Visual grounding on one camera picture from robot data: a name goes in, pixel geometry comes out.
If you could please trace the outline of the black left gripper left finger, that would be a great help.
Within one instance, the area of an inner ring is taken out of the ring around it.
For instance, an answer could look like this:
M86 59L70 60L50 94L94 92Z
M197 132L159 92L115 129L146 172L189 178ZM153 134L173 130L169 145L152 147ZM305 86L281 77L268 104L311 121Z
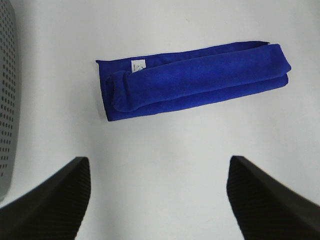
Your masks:
M2 240L74 240L90 200L90 163L76 157L0 209Z

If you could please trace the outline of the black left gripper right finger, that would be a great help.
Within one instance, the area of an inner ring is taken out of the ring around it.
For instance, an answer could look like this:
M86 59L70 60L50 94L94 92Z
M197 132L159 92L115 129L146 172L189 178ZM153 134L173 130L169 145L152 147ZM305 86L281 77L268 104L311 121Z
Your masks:
M232 156L226 192L246 240L318 240L320 207L243 156Z

